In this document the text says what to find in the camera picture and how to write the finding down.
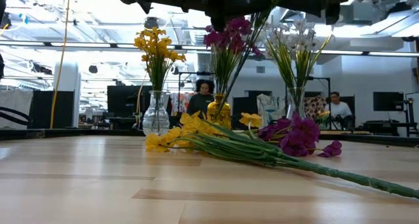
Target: vase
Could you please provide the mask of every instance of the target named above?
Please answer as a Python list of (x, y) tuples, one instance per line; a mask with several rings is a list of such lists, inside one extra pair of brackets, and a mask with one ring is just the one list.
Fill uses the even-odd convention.
[(288, 88), (287, 119), (292, 119), (297, 114), (302, 119), (306, 117), (304, 107), (304, 87)]
[(169, 114), (164, 107), (166, 93), (160, 90), (151, 90), (150, 95), (150, 106), (143, 119), (144, 134), (164, 135), (170, 129)]
[(224, 103), (220, 114), (216, 116), (224, 98), (224, 93), (215, 94), (215, 101), (211, 102), (207, 108), (207, 120), (209, 122), (217, 123), (220, 126), (231, 129), (231, 106), (227, 102)]

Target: woman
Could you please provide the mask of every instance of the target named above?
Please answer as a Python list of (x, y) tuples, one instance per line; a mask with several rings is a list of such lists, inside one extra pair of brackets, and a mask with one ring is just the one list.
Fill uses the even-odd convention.
[(202, 114), (207, 113), (208, 104), (214, 101), (212, 93), (214, 91), (214, 82), (208, 80), (197, 80), (196, 82), (196, 91), (198, 92), (189, 100), (189, 105), (187, 113), (192, 115), (198, 111), (201, 111), (200, 117)]

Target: purple flower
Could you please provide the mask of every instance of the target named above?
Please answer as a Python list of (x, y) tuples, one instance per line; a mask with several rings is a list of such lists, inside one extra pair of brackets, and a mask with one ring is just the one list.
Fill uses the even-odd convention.
[[(287, 143), (282, 145), (282, 141), (287, 140)], [(292, 141), (290, 138), (285, 137), (281, 141), (281, 149), (286, 155), (294, 157), (304, 157), (308, 155), (307, 147), (301, 141)]]
[(342, 150), (340, 148), (342, 148), (341, 142), (334, 141), (332, 142), (332, 144), (326, 146), (323, 149), (323, 153), (318, 154), (318, 156), (323, 157), (323, 158), (338, 156), (342, 153)]
[(286, 134), (291, 121), (288, 119), (278, 119), (276, 124), (265, 126), (259, 130), (259, 137), (264, 141), (269, 141), (275, 134)]
[(259, 48), (257, 48), (256, 46), (252, 46), (252, 47), (251, 47), (251, 51), (252, 51), (253, 53), (255, 53), (257, 56), (261, 56), (261, 55), (262, 55), (261, 50), (259, 50)]
[(313, 142), (311, 144), (305, 145), (306, 148), (308, 149), (308, 154), (312, 155), (314, 153), (314, 151), (316, 150), (316, 143)]
[(251, 33), (250, 21), (246, 20), (244, 16), (234, 18), (227, 22), (222, 32), (215, 31), (212, 26), (207, 26), (205, 30), (208, 32), (204, 36), (204, 44), (207, 47), (215, 45), (220, 49), (228, 48), (236, 54), (243, 52), (247, 47), (251, 47), (254, 53), (261, 54), (259, 49), (254, 46), (249, 46), (243, 41), (243, 36)]
[(206, 26), (205, 27), (205, 31), (207, 31), (207, 32), (211, 32), (211, 31), (213, 31), (214, 29), (212, 28), (212, 26), (211, 25), (208, 25), (208, 26)]
[(211, 31), (208, 35), (204, 36), (204, 44), (210, 47), (212, 44), (218, 45), (223, 40), (223, 36), (216, 31)]
[(303, 120), (298, 114), (295, 113), (293, 115), (291, 126), (293, 129), (290, 133), (302, 140), (304, 144), (309, 145), (315, 141), (319, 141), (320, 128), (312, 119), (306, 117)]

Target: wooden table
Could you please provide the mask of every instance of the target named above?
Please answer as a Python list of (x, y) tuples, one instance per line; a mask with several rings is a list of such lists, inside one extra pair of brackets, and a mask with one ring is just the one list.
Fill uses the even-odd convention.
[[(312, 162), (419, 189), (419, 150), (343, 142)], [(183, 153), (141, 137), (0, 141), (0, 223), (419, 223), (419, 200)]]

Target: black shirt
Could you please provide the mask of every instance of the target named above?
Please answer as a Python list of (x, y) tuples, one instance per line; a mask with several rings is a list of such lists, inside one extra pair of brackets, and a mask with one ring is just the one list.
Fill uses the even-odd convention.
[(204, 114), (207, 113), (208, 105), (214, 101), (214, 97), (210, 94), (203, 95), (201, 93), (198, 93), (191, 97), (191, 100), (189, 100), (189, 105), (187, 109), (187, 113), (189, 115), (192, 115), (199, 110), (203, 112)]

